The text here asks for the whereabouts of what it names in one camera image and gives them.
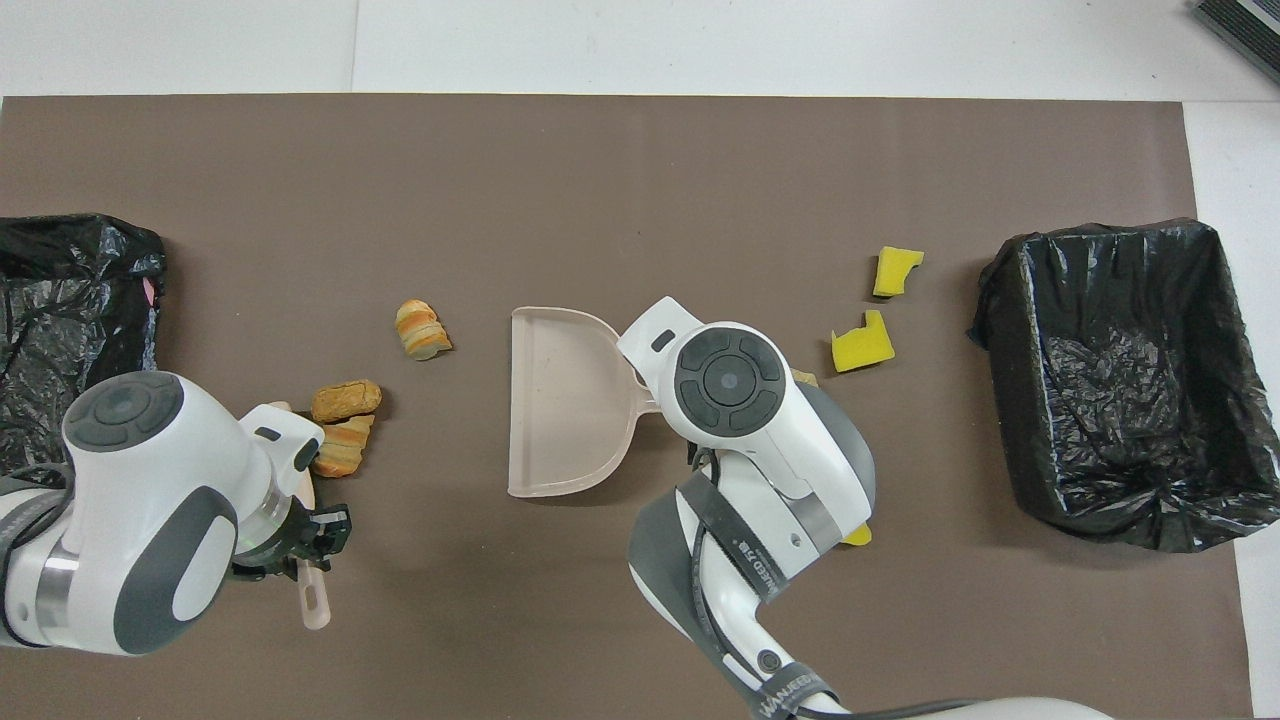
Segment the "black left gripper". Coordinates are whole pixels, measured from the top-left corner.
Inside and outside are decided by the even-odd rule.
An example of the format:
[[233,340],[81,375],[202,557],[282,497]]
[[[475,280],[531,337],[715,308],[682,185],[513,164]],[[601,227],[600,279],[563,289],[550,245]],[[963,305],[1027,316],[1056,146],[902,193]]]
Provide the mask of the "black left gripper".
[[317,553],[333,556],[346,547],[352,530],[349,507],[333,505],[317,510],[317,527],[311,512],[293,498],[282,524],[266,533],[261,521],[253,520],[239,533],[239,562],[232,564],[232,579],[237,582],[262,582],[269,577],[298,579],[302,561],[314,562],[321,571],[326,560],[315,552],[312,541],[317,528]]

